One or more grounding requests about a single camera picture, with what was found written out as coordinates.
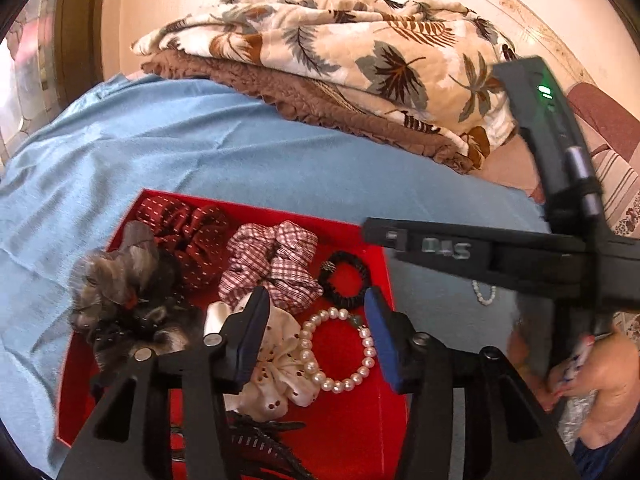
red scrunchie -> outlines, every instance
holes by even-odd
[[[178,199],[155,196],[143,200],[136,219],[151,227],[159,248],[178,259],[187,290],[209,285],[222,272],[229,222],[216,206],[192,210]]]

white scrunchie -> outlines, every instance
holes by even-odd
[[[204,334],[217,333],[228,316],[244,310],[251,294],[247,294],[235,309],[217,301],[207,307]],[[280,418],[289,409],[289,400],[298,406],[308,406],[318,396],[320,387],[306,378],[300,361],[300,325],[288,312],[271,303],[267,329],[262,338],[251,380],[239,395],[225,394],[225,407],[257,422]]]

screw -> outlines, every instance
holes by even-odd
[[[412,341],[418,346],[427,346],[427,341],[431,339],[431,336],[426,332],[416,332]]]
[[[217,333],[207,334],[204,336],[204,344],[206,346],[218,346],[222,343],[222,336]]]
[[[482,349],[482,354],[491,361],[497,361],[500,359],[501,352],[495,346],[487,346]]]
[[[154,353],[151,351],[151,348],[141,348],[133,357],[135,357],[136,361],[146,361],[149,359]]]

pearl necklace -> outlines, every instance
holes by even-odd
[[[334,381],[331,377],[327,377],[320,369],[320,365],[318,361],[316,361],[316,356],[311,351],[313,346],[311,340],[313,339],[313,333],[316,331],[316,327],[323,321],[330,319],[348,321],[358,330],[358,335],[362,339],[362,346],[364,346],[362,366],[358,368],[355,373],[351,374],[350,377],[341,381]],[[302,324],[302,330],[300,331],[300,348],[300,360],[304,363],[307,376],[324,391],[333,392],[334,394],[350,392],[358,386],[358,384],[362,384],[363,379],[369,375],[369,369],[373,368],[376,364],[373,358],[377,352],[373,346],[371,330],[364,325],[360,316],[352,316],[346,308],[338,310],[332,306],[328,310],[320,310],[317,314],[313,314],[308,321]]]
[[[480,285],[478,285],[478,282],[476,282],[476,280],[472,280],[471,281],[471,286],[474,288],[474,292],[476,293],[476,298],[478,298],[478,303],[483,304],[484,306],[489,306],[494,302],[494,300],[495,300],[495,285],[491,286],[491,295],[489,296],[489,298],[487,300],[482,295],[482,292],[480,292]]]

gingham scrunchie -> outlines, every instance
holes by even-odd
[[[242,225],[226,245],[232,256],[220,278],[220,300],[236,306],[261,285],[278,308],[291,314],[308,309],[322,295],[306,270],[317,244],[315,234],[289,220],[274,227]]]

